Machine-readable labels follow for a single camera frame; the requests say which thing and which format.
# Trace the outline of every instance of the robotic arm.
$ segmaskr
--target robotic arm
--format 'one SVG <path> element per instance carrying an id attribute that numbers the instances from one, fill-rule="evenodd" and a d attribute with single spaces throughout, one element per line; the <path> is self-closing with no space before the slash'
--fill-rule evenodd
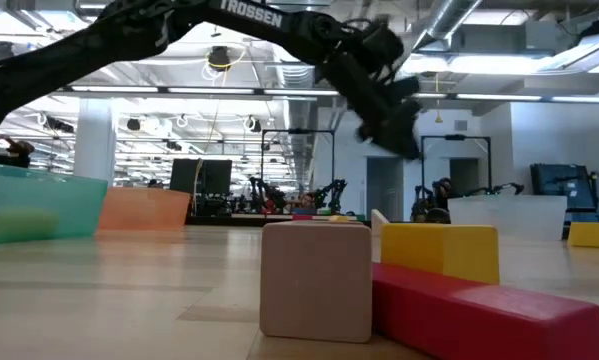
<path id="1" fill-rule="evenodd" d="M 276 43 L 314 65 L 361 118 L 362 140 L 418 158 L 412 129 L 420 107 L 410 95 L 419 85 L 414 78 L 393 82 L 393 63 L 404 52 L 393 32 L 384 24 L 367 21 L 360 30 L 326 14 L 285 13 L 250 0 L 116 0 L 87 29 L 0 61 L 0 124 L 11 111 L 106 65 L 162 53 L 203 21 Z"/>

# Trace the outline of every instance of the black frame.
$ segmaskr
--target black frame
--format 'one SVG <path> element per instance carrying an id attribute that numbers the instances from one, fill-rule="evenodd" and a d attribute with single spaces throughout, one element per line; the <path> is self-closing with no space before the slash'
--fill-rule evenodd
<path id="1" fill-rule="evenodd" d="M 266 146 L 266 134 L 268 133 L 287 133 L 290 135 L 310 135 L 310 134 L 330 134 L 332 138 L 332 174 L 330 175 L 330 183 L 335 180 L 335 131 L 334 130 L 309 130 L 309 129 L 287 129 L 287 130 L 272 130 L 266 129 L 261 131 L 261 170 L 260 176 L 263 179 L 263 164 L 264 164 L 264 147 Z"/>
<path id="2" fill-rule="evenodd" d="M 425 151 L 426 139 L 444 139 L 446 141 L 485 140 L 488 148 L 488 188 L 492 189 L 492 139 L 490 136 L 466 136 L 466 135 L 422 135 L 421 136 L 421 186 L 426 188 Z"/>

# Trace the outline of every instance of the teal bin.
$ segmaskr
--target teal bin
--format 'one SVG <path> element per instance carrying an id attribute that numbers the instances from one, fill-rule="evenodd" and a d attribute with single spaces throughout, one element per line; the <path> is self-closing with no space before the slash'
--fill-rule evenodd
<path id="1" fill-rule="evenodd" d="M 108 183 L 0 165 L 0 243 L 92 236 Z"/>

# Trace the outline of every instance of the doorway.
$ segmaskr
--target doorway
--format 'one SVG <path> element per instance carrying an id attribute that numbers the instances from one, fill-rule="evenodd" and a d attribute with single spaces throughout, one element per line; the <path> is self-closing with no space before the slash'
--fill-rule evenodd
<path id="1" fill-rule="evenodd" d="M 457 194 L 465 194 L 479 188 L 479 159 L 450 159 L 450 179 Z"/>
<path id="2" fill-rule="evenodd" d="M 366 215 L 379 210 L 390 221 L 403 221 L 403 161 L 369 157 L 366 174 Z"/>

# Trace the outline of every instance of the yellow block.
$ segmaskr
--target yellow block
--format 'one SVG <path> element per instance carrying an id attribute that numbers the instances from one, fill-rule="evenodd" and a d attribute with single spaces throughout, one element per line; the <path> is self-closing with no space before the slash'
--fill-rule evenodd
<path id="1" fill-rule="evenodd" d="M 492 226 L 385 224 L 381 262 L 499 284 L 499 244 Z"/>
<path id="2" fill-rule="evenodd" d="M 337 221 L 337 222 L 348 222 L 350 221 L 350 219 L 348 219 L 348 217 L 346 216 L 341 216 L 341 215 L 332 215 L 328 221 Z"/>
<path id="3" fill-rule="evenodd" d="M 599 223 L 572 223 L 569 246 L 599 247 Z"/>

